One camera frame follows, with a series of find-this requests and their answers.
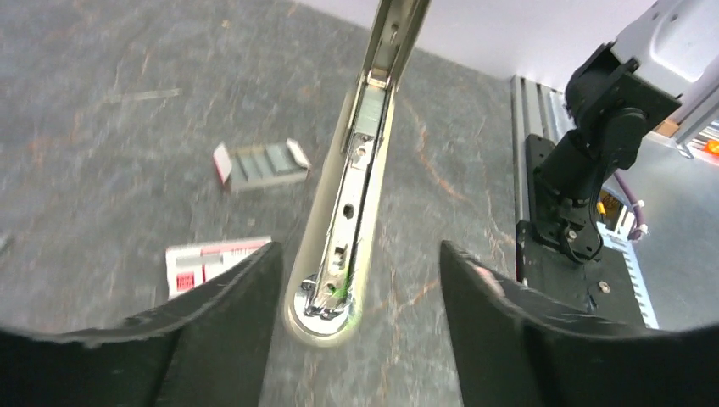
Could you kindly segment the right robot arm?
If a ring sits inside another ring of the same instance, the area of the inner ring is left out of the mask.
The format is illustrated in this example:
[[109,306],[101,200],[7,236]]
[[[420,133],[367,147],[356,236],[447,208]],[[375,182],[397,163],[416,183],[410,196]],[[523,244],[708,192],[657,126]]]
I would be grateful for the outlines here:
[[635,163],[643,138],[717,56],[717,2],[658,1],[575,70],[565,89],[574,126],[557,143],[525,141],[536,242],[578,264],[599,256],[603,183]]

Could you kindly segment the staple tray box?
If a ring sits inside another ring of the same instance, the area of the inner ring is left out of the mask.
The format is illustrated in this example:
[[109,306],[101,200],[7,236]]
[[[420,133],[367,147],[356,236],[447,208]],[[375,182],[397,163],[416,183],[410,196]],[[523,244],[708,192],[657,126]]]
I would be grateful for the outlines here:
[[303,181],[311,163],[291,138],[285,142],[230,149],[221,142],[213,152],[220,184],[241,192]]

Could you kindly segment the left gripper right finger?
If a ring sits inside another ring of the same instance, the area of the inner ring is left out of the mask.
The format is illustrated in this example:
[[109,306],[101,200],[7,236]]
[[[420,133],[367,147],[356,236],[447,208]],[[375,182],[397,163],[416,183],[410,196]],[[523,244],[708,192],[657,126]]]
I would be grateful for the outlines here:
[[450,241],[439,274],[466,406],[715,406],[718,329],[668,332],[574,309]]

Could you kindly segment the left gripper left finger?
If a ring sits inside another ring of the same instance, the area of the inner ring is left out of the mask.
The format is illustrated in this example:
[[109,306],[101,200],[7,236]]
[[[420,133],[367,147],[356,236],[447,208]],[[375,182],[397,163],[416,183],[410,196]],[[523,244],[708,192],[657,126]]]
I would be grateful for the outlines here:
[[118,326],[1,331],[4,406],[256,406],[283,256],[268,243],[215,279]]

